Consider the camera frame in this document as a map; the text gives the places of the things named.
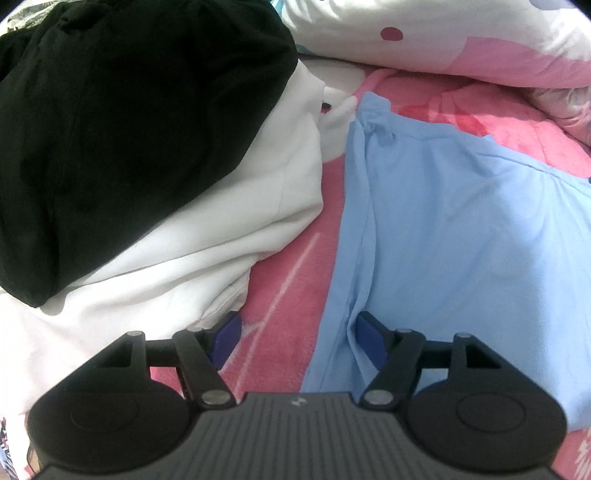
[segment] light blue fabric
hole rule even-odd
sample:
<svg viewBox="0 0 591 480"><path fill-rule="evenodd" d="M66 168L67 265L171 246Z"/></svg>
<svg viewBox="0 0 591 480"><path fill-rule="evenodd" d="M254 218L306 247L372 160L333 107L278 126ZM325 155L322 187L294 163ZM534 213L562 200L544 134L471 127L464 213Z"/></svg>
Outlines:
<svg viewBox="0 0 591 480"><path fill-rule="evenodd" d="M591 426L591 185L527 155L390 111L366 93L349 130L345 208L302 391L361 394L368 310L430 340L471 332ZM420 387L442 379L426 371Z"/></svg>

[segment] metal rivet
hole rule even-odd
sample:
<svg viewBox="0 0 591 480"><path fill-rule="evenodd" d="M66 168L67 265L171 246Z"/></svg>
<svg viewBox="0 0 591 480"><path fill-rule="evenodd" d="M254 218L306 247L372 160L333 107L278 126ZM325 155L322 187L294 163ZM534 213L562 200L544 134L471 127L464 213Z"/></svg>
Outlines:
<svg viewBox="0 0 591 480"><path fill-rule="evenodd" d="M394 395L387 390L370 390L363 399L370 405L388 405L394 401Z"/></svg>
<svg viewBox="0 0 591 480"><path fill-rule="evenodd" d="M201 399L207 405L225 405L232 396L225 390L208 390L201 395Z"/></svg>

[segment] black clothing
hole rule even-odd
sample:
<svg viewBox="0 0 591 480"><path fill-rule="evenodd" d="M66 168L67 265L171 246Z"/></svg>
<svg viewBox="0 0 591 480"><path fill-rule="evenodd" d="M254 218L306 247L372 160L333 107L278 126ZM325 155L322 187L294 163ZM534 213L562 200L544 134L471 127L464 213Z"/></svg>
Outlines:
<svg viewBox="0 0 591 480"><path fill-rule="evenodd" d="M229 174L296 64L268 0L63 3L0 37L0 285L40 306Z"/></svg>

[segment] gray ribbed plate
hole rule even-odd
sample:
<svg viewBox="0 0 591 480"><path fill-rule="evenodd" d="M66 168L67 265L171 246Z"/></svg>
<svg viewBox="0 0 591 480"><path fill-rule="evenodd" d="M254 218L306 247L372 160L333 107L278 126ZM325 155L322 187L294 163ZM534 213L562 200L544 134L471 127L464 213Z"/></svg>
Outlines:
<svg viewBox="0 0 591 480"><path fill-rule="evenodd" d="M154 441L158 441L157 430ZM152 465L106 476L49 467L37 480L556 480L549 469L465 473L423 453L393 415L362 410L348 394L248 394L210 411Z"/></svg>

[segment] pink blanket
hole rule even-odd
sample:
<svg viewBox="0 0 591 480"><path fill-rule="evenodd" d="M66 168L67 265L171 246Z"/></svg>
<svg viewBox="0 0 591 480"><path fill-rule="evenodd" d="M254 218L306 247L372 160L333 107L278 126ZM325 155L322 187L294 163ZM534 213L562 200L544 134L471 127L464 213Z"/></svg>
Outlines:
<svg viewBox="0 0 591 480"><path fill-rule="evenodd" d="M386 97L392 110L426 122L443 122L572 175L591 176L585 149L553 121L509 89L462 77L375 70L355 92ZM320 216L280 253L252 269L242 309L243 337L222 374L238 398L247 391L298 391L314 351L335 264L344 203L344 161L324 165ZM177 386L170 372L154 378ZM591 475L591 429L572 433L555 468L568 480Z"/></svg>

